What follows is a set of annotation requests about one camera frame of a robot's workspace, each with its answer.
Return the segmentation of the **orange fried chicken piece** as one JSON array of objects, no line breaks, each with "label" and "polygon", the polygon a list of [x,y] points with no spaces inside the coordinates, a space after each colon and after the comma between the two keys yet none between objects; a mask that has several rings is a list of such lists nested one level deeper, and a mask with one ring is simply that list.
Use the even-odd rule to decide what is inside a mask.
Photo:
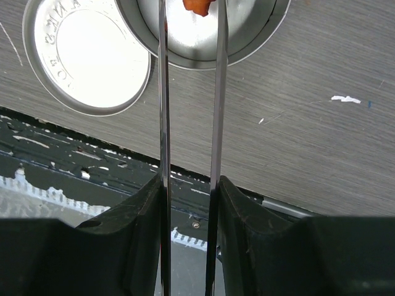
[{"label": "orange fried chicken piece", "polygon": [[186,10],[205,17],[209,14],[209,7],[212,2],[215,2],[215,0],[183,0],[183,5]]}]

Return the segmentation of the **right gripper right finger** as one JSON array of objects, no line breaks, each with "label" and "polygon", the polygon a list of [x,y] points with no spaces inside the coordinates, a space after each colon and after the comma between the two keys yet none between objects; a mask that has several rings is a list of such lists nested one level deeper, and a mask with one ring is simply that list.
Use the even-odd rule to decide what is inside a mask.
[{"label": "right gripper right finger", "polygon": [[219,182],[218,241],[227,295],[393,295],[394,218],[295,222]]}]

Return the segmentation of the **round metal tin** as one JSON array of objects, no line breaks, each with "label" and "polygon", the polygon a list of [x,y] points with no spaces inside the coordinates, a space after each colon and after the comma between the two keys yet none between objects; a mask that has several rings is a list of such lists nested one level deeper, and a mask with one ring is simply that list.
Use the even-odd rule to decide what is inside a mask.
[{"label": "round metal tin", "polygon": [[[152,55],[159,48],[159,2],[117,1],[117,7],[133,36]],[[186,10],[182,1],[166,1],[168,62],[186,70],[213,70],[217,56],[218,1],[202,17]],[[227,1],[228,63],[249,57],[278,29],[290,1]]]}]

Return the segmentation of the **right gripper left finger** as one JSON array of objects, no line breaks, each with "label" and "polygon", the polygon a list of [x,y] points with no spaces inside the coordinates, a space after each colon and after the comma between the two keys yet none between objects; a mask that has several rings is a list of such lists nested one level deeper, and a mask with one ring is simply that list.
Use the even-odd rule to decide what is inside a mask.
[{"label": "right gripper left finger", "polygon": [[47,218],[1,220],[2,295],[153,295],[160,178],[73,228]]}]

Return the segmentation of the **metal tongs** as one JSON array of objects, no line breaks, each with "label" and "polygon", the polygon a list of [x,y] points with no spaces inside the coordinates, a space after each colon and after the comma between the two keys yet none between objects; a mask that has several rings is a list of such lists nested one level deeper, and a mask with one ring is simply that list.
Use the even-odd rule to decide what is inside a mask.
[{"label": "metal tongs", "polygon": [[[217,58],[215,69],[214,122],[210,168],[210,205],[207,233],[206,295],[215,294],[215,261],[217,257],[218,208],[222,160],[223,119],[228,67],[227,2],[218,2]],[[159,102],[160,102],[160,180],[161,209],[161,284],[162,294],[170,295],[170,101],[168,90],[168,37],[166,2],[159,1]]]}]

